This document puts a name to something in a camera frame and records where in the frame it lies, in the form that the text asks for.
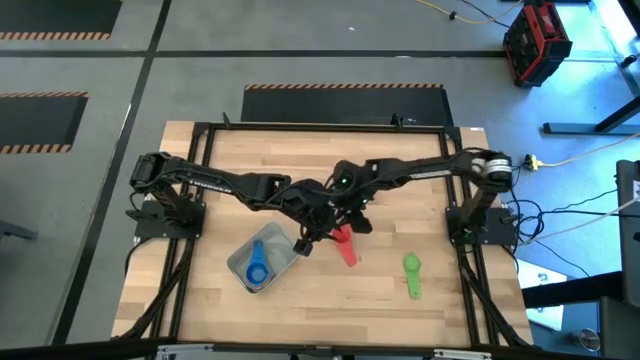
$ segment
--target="concrete floor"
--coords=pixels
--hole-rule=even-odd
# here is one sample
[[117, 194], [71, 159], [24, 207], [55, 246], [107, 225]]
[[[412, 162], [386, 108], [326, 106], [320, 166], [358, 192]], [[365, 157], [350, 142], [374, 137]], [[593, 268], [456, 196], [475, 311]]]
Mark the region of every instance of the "concrete floor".
[[[109, 43], [0, 42], [0, 49], [146, 49], [161, 3], [125, 2]], [[440, 3], [480, 18], [462, 3]], [[497, 14], [509, 6], [491, 0], [481, 7]], [[600, 20], [586, 5], [561, 5], [559, 11], [575, 40], [575, 51], [543, 87], [531, 90], [513, 86], [504, 59], [156, 59], [69, 341], [104, 340], [110, 334], [134, 229], [133, 221], [124, 215], [134, 159], [157, 150], [167, 120], [216, 122], [223, 111], [232, 121], [238, 119], [247, 83], [442, 83], [455, 125], [485, 127], [490, 146], [516, 161], [526, 153], [546, 162], [559, 161], [614, 141], [551, 137], [539, 131], [547, 121], [596, 123], [632, 99], [602, 35]], [[450, 23], [446, 16], [411, 0], [393, 5], [382, 0], [305, 0], [294, 5], [284, 0], [176, 0], [160, 49], [499, 50], [503, 33], [495, 24]], [[0, 91], [82, 90], [90, 95], [71, 153], [0, 157], [4, 189], [0, 218], [41, 234], [33, 242], [15, 238], [0, 242], [2, 348], [42, 345], [50, 339], [141, 64], [139, 58], [0, 58]], [[637, 160], [637, 149], [638, 141], [630, 141], [567, 166], [523, 172], [516, 194], [552, 209], [614, 189], [615, 162]], [[608, 196], [584, 209], [615, 207], [615, 196]], [[585, 220], [579, 215], [549, 216], [546, 231]], [[620, 268], [614, 219], [545, 243], [590, 274]], [[518, 257], [583, 276], [538, 245], [521, 247]]]

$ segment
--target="gray tray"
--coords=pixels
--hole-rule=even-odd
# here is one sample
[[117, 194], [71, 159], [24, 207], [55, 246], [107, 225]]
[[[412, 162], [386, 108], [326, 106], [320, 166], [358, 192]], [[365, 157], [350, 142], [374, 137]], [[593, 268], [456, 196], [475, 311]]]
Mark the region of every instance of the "gray tray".
[[[273, 272], [271, 279], [260, 289], [253, 288], [246, 277], [249, 259], [251, 259], [251, 250], [255, 240], [262, 240], [264, 243], [264, 251], [269, 262], [269, 267]], [[298, 254], [293, 251], [293, 242], [287, 236], [284, 229], [275, 222], [270, 222], [255, 235], [253, 235], [244, 245], [236, 250], [229, 259], [227, 266], [240, 281], [242, 286], [248, 292], [255, 294], [263, 291], [274, 283], [282, 273], [298, 259]]]

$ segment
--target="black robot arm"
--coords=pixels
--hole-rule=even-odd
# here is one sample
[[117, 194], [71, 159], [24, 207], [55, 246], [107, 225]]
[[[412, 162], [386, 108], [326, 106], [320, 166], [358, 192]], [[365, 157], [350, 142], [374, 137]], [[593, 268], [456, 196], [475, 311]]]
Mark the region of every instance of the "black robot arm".
[[210, 167], [190, 163], [167, 153], [150, 153], [138, 158], [129, 184], [137, 193], [151, 193], [165, 208], [180, 206], [167, 188], [188, 183], [220, 193], [233, 195], [251, 210], [279, 208], [273, 195], [291, 183], [281, 174], [247, 173], [237, 175]]
[[354, 232], [369, 233], [372, 227], [362, 211], [377, 191], [448, 175], [464, 177], [478, 187], [473, 199], [462, 206], [460, 227], [470, 232], [481, 231], [486, 222], [486, 210], [497, 194], [511, 189], [511, 159], [503, 153], [481, 149], [412, 161], [371, 159], [363, 166], [340, 161], [334, 168], [331, 185], [339, 194], [332, 198], [337, 217], [343, 223], [351, 224]]
[[320, 241], [336, 225], [329, 194], [320, 182], [312, 179], [292, 184], [286, 175], [238, 175], [167, 153], [149, 153], [138, 158], [129, 183], [135, 193], [151, 194], [160, 205], [156, 206], [159, 209], [145, 211], [143, 204], [141, 210], [127, 212], [138, 221], [136, 236], [142, 238], [200, 235], [204, 211], [189, 197], [175, 191], [173, 185], [180, 183], [233, 195], [253, 211], [280, 211], [306, 229], [301, 244]]

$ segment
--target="green object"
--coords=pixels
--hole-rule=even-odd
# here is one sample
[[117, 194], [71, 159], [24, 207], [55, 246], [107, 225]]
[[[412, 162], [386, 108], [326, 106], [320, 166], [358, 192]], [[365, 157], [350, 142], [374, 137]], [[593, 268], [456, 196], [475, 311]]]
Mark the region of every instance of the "green object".
[[404, 257], [403, 266], [404, 272], [407, 274], [407, 284], [409, 285], [409, 295], [418, 299], [422, 295], [422, 289], [420, 288], [420, 259], [414, 253], [408, 253]]

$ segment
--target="wooden table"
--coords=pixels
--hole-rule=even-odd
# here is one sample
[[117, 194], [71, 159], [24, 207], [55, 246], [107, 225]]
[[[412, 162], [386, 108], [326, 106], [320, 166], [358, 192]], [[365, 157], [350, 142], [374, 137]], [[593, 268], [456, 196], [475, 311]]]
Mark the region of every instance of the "wooden table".
[[[192, 122], [168, 122], [160, 149], [187, 157]], [[487, 147], [484, 131], [463, 128], [465, 147]], [[436, 135], [277, 131], [216, 131], [210, 166], [244, 172], [288, 174], [293, 181], [321, 182], [336, 162], [439, 156]], [[459, 180], [458, 199], [462, 199]], [[291, 235], [298, 225], [271, 211], [252, 212], [234, 197], [207, 192], [207, 215], [196, 242], [185, 296], [180, 340], [371, 346], [469, 346], [456, 255], [449, 244], [444, 179], [415, 181], [381, 191], [367, 206], [371, 234], [356, 234], [359, 263], [348, 268], [335, 244], [317, 243], [264, 293], [249, 294], [226, 260], [266, 223], [276, 221]], [[131, 259], [113, 334], [133, 325], [160, 282], [167, 240], [150, 241]], [[513, 260], [498, 246], [484, 246], [491, 295], [525, 340], [529, 323]], [[422, 261], [419, 300], [408, 295], [402, 259]], [[162, 334], [173, 309], [169, 300]], [[486, 342], [482, 306], [476, 299], [481, 339]]]

